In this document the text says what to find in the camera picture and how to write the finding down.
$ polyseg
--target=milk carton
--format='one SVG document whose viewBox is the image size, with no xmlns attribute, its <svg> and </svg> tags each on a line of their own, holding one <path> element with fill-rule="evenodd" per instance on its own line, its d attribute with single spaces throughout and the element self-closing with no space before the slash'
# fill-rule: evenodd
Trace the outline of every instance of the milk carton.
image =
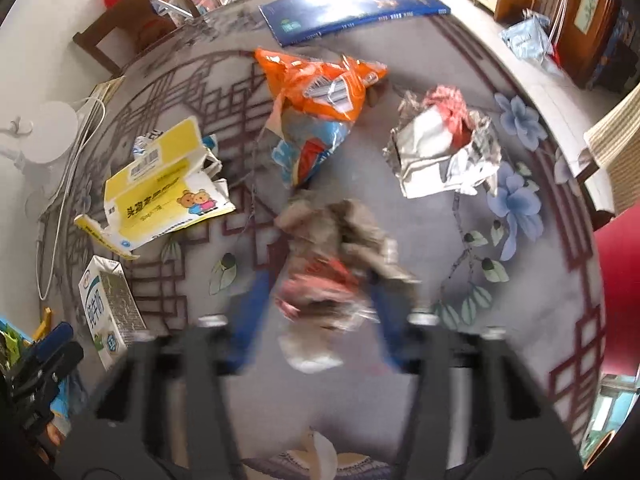
<svg viewBox="0 0 640 480">
<path fill-rule="evenodd" d="M 78 288 L 95 348 L 109 368 L 133 343 L 134 334 L 146 331 L 145 322 L 119 262 L 94 256 Z"/>
</svg>

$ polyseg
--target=framed picture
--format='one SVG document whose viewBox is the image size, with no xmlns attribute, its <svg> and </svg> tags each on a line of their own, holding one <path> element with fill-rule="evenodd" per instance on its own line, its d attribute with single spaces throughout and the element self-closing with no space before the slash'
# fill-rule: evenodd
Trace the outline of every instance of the framed picture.
<svg viewBox="0 0 640 480">
<path fill-rule="evenodd" d="M 599 0 L 580 0 L 580 7 L 575 14 L 574 25 L 581 33 L 586 34 L 598 8 Z"/>
</svg>

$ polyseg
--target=crumpled paper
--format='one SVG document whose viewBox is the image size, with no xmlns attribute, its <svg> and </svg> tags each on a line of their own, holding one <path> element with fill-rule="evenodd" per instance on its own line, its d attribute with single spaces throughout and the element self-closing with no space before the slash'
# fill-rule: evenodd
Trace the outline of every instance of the crumpled paper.
<svg viewBox="0 0 640 480">
<path fill-rule="evenodd" d="M 362 290 L 368 272 L 415 283 L 398 266 L 396 243 L 356 200 L 315 208 L 301 193 L 275 220 L 292 236 L 287 277 L 275 303 L 291 321 L 279 338 L 291 366 L 313 373 L 342 363 L 333 350 L 335 337 L 376 319 Z"/>
<path fill-rule="evenodd" d="M 475 195 L 485 181 L 495 192 L 500 144 L 491 119 L 468 111 L 459 90 L 439 86 L 423 100 L 407 92 L 399 113 L 383 155 L 405 197 L 448 190 Z"/>
</svg>

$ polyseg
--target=orange snack bag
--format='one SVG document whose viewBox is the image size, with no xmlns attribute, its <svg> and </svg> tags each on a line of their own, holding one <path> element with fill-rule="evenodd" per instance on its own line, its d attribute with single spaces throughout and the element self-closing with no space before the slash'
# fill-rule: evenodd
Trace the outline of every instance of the orange snack bag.
<svg viewBox="0 0 640 480">
<path fill-rule="evenodd" d="M 380 63 L 347 56 L 335 64 L 257 48 L 255 59 L 277 104 L 289 101 L 299 112 L 337 121 L 355 121 L 366 89 L 386 75 Z"/>
</svg>

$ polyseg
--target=blue flower print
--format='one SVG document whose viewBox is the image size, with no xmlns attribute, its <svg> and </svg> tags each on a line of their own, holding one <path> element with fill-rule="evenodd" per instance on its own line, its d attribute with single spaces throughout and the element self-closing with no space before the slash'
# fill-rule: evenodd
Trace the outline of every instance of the blue flower print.
<svg viewBox="0 0 640 480">
<path fill-rule="evenodd" d="M 495 102 L 502 109 L 500 124 L 509 135 L 517 135 L 522 145 L 533 152 L 538 148 L 540 140 L 545 140 L 548 135 L 540 125 L 540 114 L 533 108 L 524 104 L 519 97 L 509 101 L 504 95 L 496 94 Z"/>
<path fill-rule="evenodd" d="M 500 218 L 506 216 L 509 225 L 509 236 L 500 255 L 502 261 L 510 260 L 516 252 L 518 226 L 532 242 L 542 236 L 542 219 L 538 214 L 540 199 L 532 190 L 524 187 L 524 183 L 524 178 L 515 173 L 508 162 L 502 162 L 498 169 L 497 194 L 486 196 L 489 209 Z"/>
</svg>

